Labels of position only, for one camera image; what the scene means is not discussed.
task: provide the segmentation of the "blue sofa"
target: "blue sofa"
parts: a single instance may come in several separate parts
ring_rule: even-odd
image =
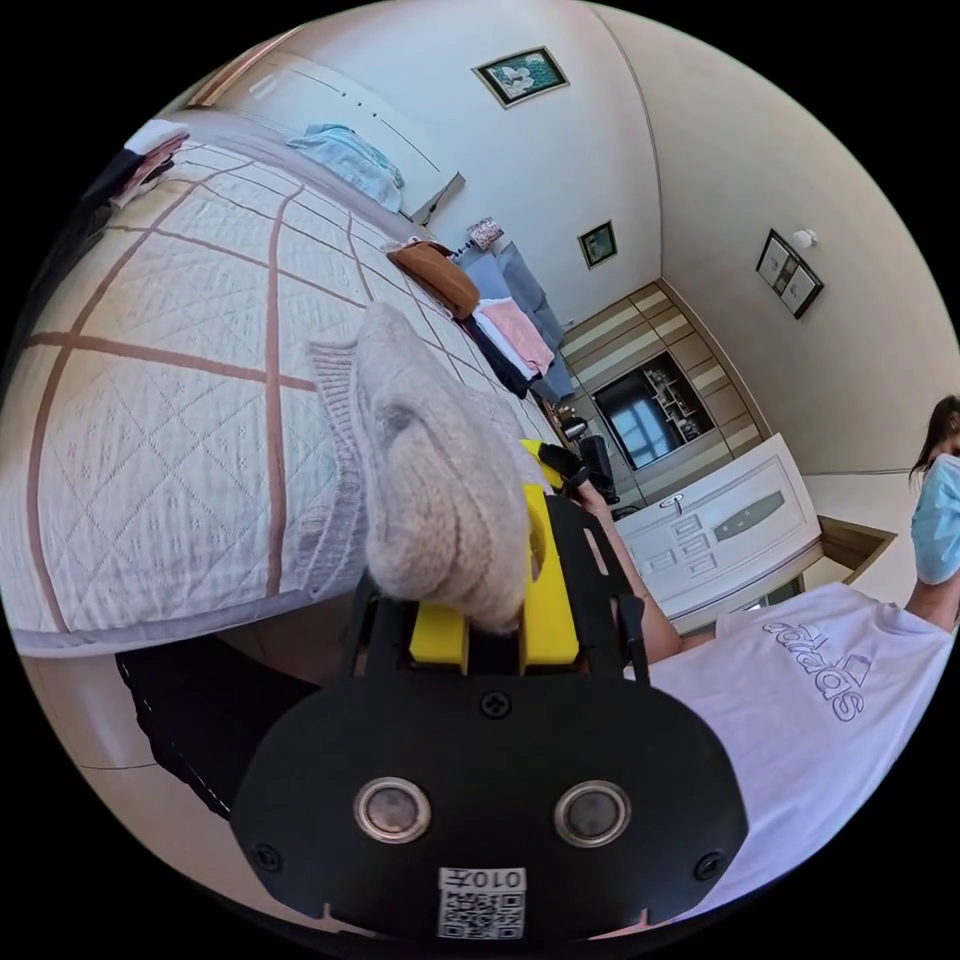
[[[566,361],[560,355],[563,327],[547,303],[543,287],[530,272],[516,244],[508,243],[500,253],[482,253],[468,247],[457,261],[460,268],[477,285],[485,300],[512,297],[530,318],[556,359],[547,375],[530,384],[530,389],[551,403],[559,403],[574,392]]]

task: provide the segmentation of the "blue surgical mask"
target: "blue surgical mask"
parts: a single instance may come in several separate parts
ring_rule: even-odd
[[[910,525],[917,576],[928,586],[960,570],[960,457],[941,454],[923,482]]]

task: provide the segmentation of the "person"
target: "person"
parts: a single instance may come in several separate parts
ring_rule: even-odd
[[[841,583],[721,617],[683,639],[657,606],[589,484],[600,521],[638,597],[652,686],[698,713],[740,782],[749,833],[707,897],[675,921],[768,886],[828,843],[880,784],[923,716],[960,620],[960,397],[930,417],[912,476],[917,579],[905,607]],[[651,929],[646,921],[607,936]]]
[[[951,488],[950,472],[960,465],[950,453],[960,438],[937,424],[936,441],[924,447],[914,523],[918,568],[935,582],[918,579],[903,609],[837,583],[728,614],[714,631],[683,639],[647,590],[606,501],[589,484],[579,488],[580,505],[598,518],[644,600],[651,684],[713,728],[747,810],[740,852],[710,894],[674,921],[740,900],[816,853],[873,793],[919,723],[960,606],[960,488]],[[221,817],[263,736],[318,689],[215,637],[131,651],[117,664],[157,762]]]

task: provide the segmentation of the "white quilted blanket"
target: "white quilted blanket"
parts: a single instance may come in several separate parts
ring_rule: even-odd
[[[308,602],[297,528],[334,469],[303,345],[352,335],[371,301],[464,383],[509,397],[387,260],[398,229],[194,142],[117,216],[44,311],[0,412],[0,585],[22,653],[169,642]],[[509,401],[552,438],[532,400]],[[328,595],[354,585],[355,560]]]

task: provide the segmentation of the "leg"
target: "leg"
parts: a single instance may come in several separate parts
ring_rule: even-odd
[[[224,818],[264,735],[319,689],[214,636],[116,659],[157,763]]]

